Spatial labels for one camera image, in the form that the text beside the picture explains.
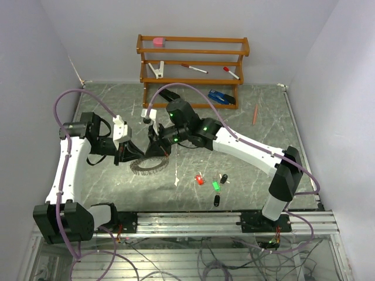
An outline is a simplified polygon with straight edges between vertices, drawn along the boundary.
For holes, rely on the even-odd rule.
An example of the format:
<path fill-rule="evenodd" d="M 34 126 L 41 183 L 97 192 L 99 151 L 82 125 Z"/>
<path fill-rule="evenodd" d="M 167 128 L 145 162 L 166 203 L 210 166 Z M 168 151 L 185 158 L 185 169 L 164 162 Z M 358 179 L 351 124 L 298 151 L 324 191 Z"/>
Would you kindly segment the metal disc with keyrings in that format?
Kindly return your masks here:
<path fill-rule="evenodd" d="M 150 157 L 131 162 L 129 168 L 139 176 L 149 176 L 161 172 L 169 164 L 167 157 Z"/>

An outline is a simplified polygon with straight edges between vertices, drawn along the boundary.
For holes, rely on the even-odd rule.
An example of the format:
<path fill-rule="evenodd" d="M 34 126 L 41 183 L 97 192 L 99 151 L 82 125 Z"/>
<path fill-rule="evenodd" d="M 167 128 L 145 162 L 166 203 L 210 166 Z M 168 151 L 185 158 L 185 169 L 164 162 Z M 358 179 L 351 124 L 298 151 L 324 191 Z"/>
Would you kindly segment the red key tag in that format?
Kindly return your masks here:
<path fill-rule="evenodd" d="M 200 186 L 204 185 L 205 183 L 205 179 L 203 178 L 203 175 L 201 173 L 195 175 L 195 181 Z"/>

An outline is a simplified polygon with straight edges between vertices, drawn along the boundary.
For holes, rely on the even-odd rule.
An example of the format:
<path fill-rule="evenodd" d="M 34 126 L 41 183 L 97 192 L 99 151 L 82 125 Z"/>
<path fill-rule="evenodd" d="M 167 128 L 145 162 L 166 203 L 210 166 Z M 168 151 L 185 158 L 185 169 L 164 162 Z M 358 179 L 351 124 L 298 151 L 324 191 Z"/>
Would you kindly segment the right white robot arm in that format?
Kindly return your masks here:
<path fill-rule="evenodd" d="M 267 232 L 276 228 L 303 176 L 298 150 L 292 146 L 285 150 L 267 146 L 226 128 L 216 119 L 200 118 L 181 98 L 170 102 L 166 110 L 172 122 L 167 128 L 158 123 L 155 109 L 142 110 L 144 122 L 150 124 L 146 156 L 168 155 L 172 145 L 189 141 L 198 148 L 225 153 L 257 167 L 272 177 L 258 224 Z"/>

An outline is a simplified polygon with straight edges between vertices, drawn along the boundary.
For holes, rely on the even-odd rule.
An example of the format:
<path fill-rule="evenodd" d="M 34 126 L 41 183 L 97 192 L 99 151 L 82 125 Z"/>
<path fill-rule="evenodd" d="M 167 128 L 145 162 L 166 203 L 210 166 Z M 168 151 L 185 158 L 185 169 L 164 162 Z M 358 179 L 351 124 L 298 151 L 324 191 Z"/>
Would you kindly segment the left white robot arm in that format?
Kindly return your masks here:
<path fill-rule="evenodd" d="M 33 209 L 33 218 L 48 244 L 89 241 L 96 229 L 114 232 L 120 218 L 114 203 L 85 208 L 81 199 L 84 169 L 89 155 L 112 156 L 114 164 L 139 159 L 144 153 L 131 141 L 131 128 L 117 115 L 108 123 L 93 112 L 78 122 L 66 122 L 59 131 L 60 159 L 45 203 Z"/>

